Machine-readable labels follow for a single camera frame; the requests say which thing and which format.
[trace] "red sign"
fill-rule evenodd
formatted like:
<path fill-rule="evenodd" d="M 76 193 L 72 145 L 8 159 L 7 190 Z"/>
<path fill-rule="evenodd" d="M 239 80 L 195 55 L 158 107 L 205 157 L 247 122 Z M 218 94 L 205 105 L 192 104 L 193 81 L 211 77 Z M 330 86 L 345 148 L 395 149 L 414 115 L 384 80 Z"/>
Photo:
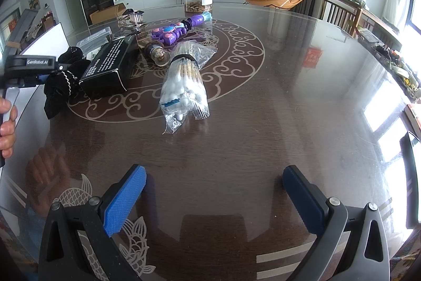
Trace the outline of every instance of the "red sign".
<path fill-rule="evenodd" d="M 320 49 L 310 47 L 307 50 L 306 57 L 304 58 L 303 67 L 316 68 L 321 55 L 322 55 L 322 51 Z"/>
<path fill-rule="evenodd" d="M 18 24 L 18 21 L 16 19 L 14 19 L 13 21 L 9 22 L 9 30 L 10 32 L 13 31 L 13 29 L 16 27 L 16 24 Z"/>

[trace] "framed picture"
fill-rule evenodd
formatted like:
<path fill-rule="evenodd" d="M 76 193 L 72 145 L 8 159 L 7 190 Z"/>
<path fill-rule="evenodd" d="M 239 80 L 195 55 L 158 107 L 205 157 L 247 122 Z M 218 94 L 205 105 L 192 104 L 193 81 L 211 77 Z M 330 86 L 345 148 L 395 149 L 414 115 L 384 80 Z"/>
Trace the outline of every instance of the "framed picture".
<path fill-rule="evenodd" d="M 29 8 L 31 10 L 41 9 L 41 6 L 39 5 L 39 0 L 28 0 L 28 2 L 29 2 Z"/>

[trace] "black cloth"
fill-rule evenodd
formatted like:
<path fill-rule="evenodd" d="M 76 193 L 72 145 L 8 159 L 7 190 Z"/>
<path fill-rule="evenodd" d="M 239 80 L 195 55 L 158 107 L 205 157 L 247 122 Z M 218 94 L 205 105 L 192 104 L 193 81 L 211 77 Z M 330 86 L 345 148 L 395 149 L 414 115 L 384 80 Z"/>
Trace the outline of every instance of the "black cloth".
<path fill-rule="evenodd" d="M 83 53 L 78 47 L 69 47 L 60 55 L 59 63 L 71 64 L 67 71 L 50 75 L 47 78 L 44 93 L 47 96 L 44 111 L 48 119 L 53 118 L 66 107 L 67 101 L 79 90 L 79 80 L 91 63 L 83 59 Z"/>

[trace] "small glass bottle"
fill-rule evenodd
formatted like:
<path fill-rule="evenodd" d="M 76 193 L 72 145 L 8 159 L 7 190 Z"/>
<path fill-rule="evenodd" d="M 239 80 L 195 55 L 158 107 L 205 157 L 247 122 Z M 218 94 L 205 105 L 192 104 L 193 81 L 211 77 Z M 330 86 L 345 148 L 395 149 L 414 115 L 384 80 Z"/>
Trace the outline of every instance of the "small glass bottle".
<path fill-rule="evenodd" d="M 53 16 L 53 11 L 51 10 L 51 8 L 46 3 L 46 6 L 44 8 L 44 17 L 47 18 L 49 16 Z"/>

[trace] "cardboard box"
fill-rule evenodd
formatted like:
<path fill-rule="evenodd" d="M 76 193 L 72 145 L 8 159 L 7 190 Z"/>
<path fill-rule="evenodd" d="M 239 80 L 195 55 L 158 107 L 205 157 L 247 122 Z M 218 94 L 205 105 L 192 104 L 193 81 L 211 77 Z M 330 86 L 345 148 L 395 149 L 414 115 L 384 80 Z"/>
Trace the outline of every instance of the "cardboard box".
<path fill-rule="evenodd" d="M 101 22 L 109 21 L 110 19 L 121 16 L 126 11 L 126 7 L 123 3 L 108 7 L 104 10 L 95 11 L 90 15 L 92 24 L 98 24 Z"/>
<path fill-rule="evenodd" d="M 90 99 L 127 91 L 127 81 L 139 54 L 135 36 L 105 44 L 82 75 L 79 85 Z"/>

